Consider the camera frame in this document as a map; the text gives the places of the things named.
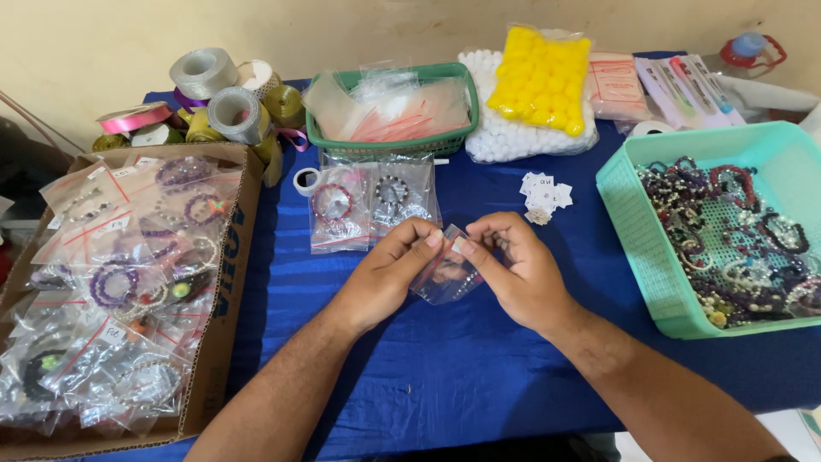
blue cloth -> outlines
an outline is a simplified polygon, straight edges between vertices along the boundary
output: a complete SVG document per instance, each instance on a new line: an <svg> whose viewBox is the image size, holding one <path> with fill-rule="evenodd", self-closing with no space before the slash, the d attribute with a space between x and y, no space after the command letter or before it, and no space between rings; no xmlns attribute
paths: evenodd
<svg viewBox="0 0 821 462"><path fill-rule="evenodd" d="M450 164L436 167L445 225L464 228L498 210L524 213L521 178L528 172L553 175L556 182L573 186L574 205L533 228L582 305L708 378L756 413L821 403L821 327L687 341L669 339L656 329L595 186L596 172L624 136L612 122L597 121L596 126L599 143L572 157L539 155L480 165L463 150L454 154ZM227 398L328 303L365 255L310 255L307 199L291 185L292 174L310 166L318 166L315 148L305 153L288 149L282 181L260 195ZM513 322L483 284L461 301L439 306L411 295L395 316L363 336L342 369L306 458L340 460L508 437L621 429L573 365ZM88 460L181 460L192 443Z"/></svg>

cable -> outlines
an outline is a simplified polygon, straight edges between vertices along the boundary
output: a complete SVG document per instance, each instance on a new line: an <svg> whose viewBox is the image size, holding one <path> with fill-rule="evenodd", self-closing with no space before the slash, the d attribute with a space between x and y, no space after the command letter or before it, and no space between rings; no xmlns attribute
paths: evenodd
<svg viewBox="0 0 821 462"><path fill-rule="evenodd" d="M29 110L28 110L28 109L26 109L26 108L24 108L22 105L18 104L18 103L17 103L14 99L12 99L9 95L6 95L6 93L5 93L5 92L3 92L2 90L0 90L0 101L2 101L2 102L3 102L3 103L5 103L5 104L6 104L9 108L14 109L14 111L15 111L15 112L17 112L18 114L20 114L20 116L21 116L21 117L23 117L23 118L24 118L24 119L25 119L28 123L30 123L32 127L34 127L35 129L37 129L37 131L38 131L38 132L40 132L40 134L41 134L41 135L43 135L43 136L45 137L45 139L46 139L46 140L48 140L48 142L49 142L49 143L51 143L51 145L52 145L52 146L54 146L54 149L56 149L56 150L60 151L60 154L63 154L64 156L66 156L66 157L67 157L69 160L71 160L72 162L74 161L74 156L72 156L72 155L68 154L66 151L64 151L64 150L60 149L60 146L58 146L58 145L57 145L57 142L56 142L56 141L54 141L54 139L53 139L51 136L49 136L49 135L48 135L48 133L47 133L45 130L43 130L43 128L42 128L40 125L38 125L37 123L35 123L35 122L34 122L34 120L31 120L31 118L29 117L29 114L31 115L31 117L32 117L32 118L34 118L34 119L36 119L38 122L42 123L42 124L43 124L46 128L48 128L49 130L51 130L51 131L52 131L52 132L54 132L54 133L57 133L57 135L58 135L58 136L60 136L63 140L65 140L66 142L68 142L70 145L72 145L72 146L74 146L75 148L77 148L77 150L78 150L80 153L85 152L85 150L84 150L83 148L81 148L81 147L79 147L78 145L74 144L74 142L72 142L71 140L69 140L68 138L66 138L65 136L63 136L63 134L61 134L61 133L60 133L60 132L58 132L57 130L54 130L53 128L51 128L51 127L50 127L50 126L49 126L46 122L43 122L42 120L40 120L37 116L35 116L35 115L34 115L34 114L32 114L31 112L29 112Z"/></svg>

plastic bottle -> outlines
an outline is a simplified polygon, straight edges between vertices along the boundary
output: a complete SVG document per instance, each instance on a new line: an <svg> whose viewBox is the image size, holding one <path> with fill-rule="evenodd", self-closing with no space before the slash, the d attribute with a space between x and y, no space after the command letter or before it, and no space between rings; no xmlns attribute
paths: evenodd
<svg viewBox="0 0 821 462"><path fill-rule="evenodd" d="M775 48L777 58L766 49L767 42ZM724 44L718 54L704 56L702 59L711 72L752 80L771 72L784 62L787 53L773 37L758 32L745 32Z"/></svg>

blue bottle cap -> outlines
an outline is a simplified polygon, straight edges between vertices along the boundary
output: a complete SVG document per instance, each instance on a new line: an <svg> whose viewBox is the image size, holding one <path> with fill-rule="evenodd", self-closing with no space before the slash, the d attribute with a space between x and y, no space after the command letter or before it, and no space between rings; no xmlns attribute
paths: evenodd
<svg viewBox="0 0 821 462"><path fill-rule="evenodd" d="M753 58L767 46L767 39L758 32L745 32L732 41L732 52L742 58Z"/></svg>

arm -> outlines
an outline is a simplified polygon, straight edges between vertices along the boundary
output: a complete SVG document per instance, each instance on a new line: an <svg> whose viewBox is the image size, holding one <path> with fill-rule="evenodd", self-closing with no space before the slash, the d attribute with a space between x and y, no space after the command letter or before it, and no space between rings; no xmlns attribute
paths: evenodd
<svg viewBox="0 0 821 462"><path fill-rule="evenodd" d="M186 460L299 460L351 347L401 306L442 236L413 218L382 238L328 306L205 428Z"/></svg>
<svg viewBox="0 0 821 462"><path fill-rule="evenodd" d="M502 308L573 362L651 459L760 462L787 454L732 397L576 303L518 214L488 215L467 231L470 241L459 248ZM488 251L495 247L509 268Z"/></svg>

